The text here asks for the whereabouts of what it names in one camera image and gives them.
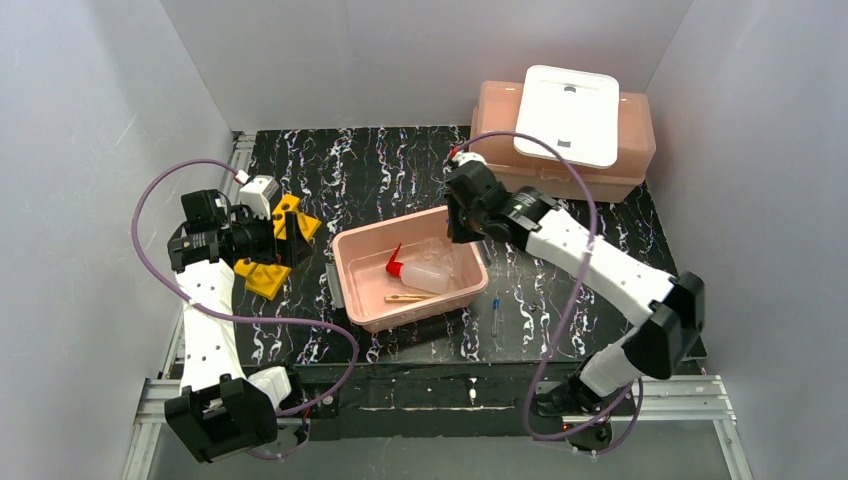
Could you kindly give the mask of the yellow test tube rack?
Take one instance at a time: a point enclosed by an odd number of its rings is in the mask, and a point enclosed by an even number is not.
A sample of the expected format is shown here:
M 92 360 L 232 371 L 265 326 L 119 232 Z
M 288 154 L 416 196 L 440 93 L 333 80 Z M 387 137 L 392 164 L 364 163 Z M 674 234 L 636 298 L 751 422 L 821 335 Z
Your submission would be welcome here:
M 300 202 L 299 197 L 284 194 L 272 212 L 271 252 L 239 260 L 234 267 L 247 291 L 274 300 L 293 268 L 314 252 L 314 237 L 322 222 L 303 213 Z

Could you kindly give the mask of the clear glass beaker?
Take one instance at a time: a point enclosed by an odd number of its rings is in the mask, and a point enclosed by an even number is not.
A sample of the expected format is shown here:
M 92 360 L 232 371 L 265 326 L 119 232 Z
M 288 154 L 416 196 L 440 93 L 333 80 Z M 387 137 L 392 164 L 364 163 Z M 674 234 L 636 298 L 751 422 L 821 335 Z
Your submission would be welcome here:
M 451 274 L 459 271 L 460 263 L 454 244 L 440 237 L 430 237 L 423 241 L 422 259 L 426 264 L 446 269 Z

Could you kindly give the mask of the white squeeze bottle red cap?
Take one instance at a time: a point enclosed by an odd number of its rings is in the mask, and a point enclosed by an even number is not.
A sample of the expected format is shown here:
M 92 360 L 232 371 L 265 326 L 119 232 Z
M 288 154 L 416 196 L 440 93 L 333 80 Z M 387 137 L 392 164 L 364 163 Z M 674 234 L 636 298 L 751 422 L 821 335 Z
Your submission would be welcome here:
M 385 271 L 402 284 L 428 293 L 442 295 L 449 291 L 451 274 L 446 269 L 428 265 L 421 261 L 401 262 L 398 254 L 399 244 L 385 265 Z

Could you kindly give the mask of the blue capped plastic pipette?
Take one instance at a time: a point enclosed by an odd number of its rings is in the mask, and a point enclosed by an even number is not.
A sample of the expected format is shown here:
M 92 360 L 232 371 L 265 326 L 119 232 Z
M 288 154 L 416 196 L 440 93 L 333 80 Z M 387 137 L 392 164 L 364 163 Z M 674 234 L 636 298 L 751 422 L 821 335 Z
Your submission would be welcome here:
M 499 314 L 500 314 L 500 298 L 495 297 L 492 300 L 491 309 L 491 336 L 496 337 L 499 331 Z

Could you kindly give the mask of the pink plastic bin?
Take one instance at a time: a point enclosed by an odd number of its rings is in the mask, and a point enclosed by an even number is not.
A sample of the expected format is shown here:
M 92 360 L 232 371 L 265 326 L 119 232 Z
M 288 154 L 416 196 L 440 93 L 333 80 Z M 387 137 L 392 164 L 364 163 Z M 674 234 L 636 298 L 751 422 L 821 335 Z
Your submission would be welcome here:
M 334 297 L 352 324 L 370 333 L 464 308 L 488 285 L 472 243 L 447 236 L 437 207 L 346 230 L 332 241 Z

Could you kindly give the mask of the wooden stick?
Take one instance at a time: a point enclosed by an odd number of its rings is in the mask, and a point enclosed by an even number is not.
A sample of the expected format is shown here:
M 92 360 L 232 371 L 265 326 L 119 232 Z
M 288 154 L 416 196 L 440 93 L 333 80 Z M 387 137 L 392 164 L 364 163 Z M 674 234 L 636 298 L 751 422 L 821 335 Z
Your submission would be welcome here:
M 415 303 L 435 298 L 434 294 L 390 294 L 384 297 L 386 303 L 401 304 Z

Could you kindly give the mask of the white rectangular lid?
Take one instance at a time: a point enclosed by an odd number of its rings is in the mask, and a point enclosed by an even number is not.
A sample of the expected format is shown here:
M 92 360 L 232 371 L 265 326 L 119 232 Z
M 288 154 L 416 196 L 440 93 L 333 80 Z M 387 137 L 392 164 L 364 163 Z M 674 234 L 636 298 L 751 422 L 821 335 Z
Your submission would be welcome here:
M 556 157 L 596 169 L 618 157 L 619 82 L 612 76 L 545 65 L 527 69 L 516 120 L 514 148 L 530 157 Z

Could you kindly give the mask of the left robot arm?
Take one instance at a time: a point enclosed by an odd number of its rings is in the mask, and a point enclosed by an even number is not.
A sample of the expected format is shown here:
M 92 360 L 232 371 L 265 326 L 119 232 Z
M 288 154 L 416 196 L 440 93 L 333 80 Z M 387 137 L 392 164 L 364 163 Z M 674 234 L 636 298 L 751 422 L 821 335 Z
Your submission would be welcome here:
M 304 215 L 298 197 L 270 207 L 267 193 L 246 193 L 236 205 L 217 190 L 182 197 L 184 222 L 168 242 L 183 305 L 185 365 L 180 393 L 166 401 L 167 424 L 192 456 L 211 463 L 272 442 L 277 410 L 291 394 L 286 369 L 247 375 L 241 367 L 232 291 L 238 264 L 261 272 L 257 284 L 279 291 L 293 266 L 312 252 L 318 220 Z

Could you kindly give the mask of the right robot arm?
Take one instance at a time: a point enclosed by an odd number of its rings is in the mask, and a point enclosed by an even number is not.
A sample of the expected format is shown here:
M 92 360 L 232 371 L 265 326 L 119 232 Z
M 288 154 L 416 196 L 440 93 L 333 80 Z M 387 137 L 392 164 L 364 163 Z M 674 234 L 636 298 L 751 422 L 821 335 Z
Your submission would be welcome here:
M 583 227 L 562 202 L 533 187 L 510 192 L 482 156 L 460 153 L 446 177 L 448 236 L 455 243 L 489 238 L 581 279 L 631 324 L 592 354 L 563 387 L 542 395 L 556 411 L 592 408 L 626 384 L 670 378 L 705 323 L 705 284 L 691 272 L 673 276 L 629 256 Z

